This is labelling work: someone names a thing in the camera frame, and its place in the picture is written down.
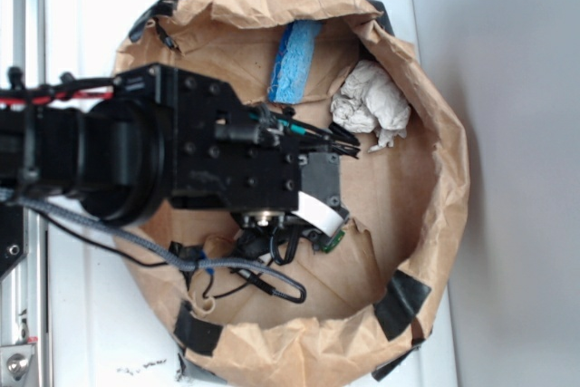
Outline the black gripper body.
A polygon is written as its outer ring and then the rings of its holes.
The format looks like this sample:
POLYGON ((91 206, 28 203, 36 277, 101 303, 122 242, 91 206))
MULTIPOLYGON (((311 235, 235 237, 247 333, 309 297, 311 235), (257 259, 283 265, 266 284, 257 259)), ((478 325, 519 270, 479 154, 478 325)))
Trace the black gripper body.
POLYGON ((156 101, 171 112, 174 208, 225 210, 242 228, 306 225, 331 236, 347 219, 340 141, 327 129, 260 103, 226 83, 158 65, 156 101))

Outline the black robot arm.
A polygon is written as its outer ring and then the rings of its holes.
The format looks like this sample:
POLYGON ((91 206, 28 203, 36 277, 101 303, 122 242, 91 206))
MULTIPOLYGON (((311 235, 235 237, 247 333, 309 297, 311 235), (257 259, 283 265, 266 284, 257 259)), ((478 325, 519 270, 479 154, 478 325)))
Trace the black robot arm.
POLYGON ((76 198, 115 227, 143 223, 163 203, 319 236, 345 220, 340 158, 360 143, 337 125, 246 105, 227 82, 160 63, 34 88, 13 67, 8 81, 1 184, 15 197, 76 198))

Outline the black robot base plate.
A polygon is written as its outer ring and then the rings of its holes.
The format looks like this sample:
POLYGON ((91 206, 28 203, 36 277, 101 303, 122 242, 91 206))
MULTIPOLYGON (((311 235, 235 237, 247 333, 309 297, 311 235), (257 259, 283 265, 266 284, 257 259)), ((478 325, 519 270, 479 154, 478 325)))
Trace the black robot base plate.
POLYGON ((7 278, 25 259, 25 212, 19 206, 1 205, 0 215, 0 273, 7 278))

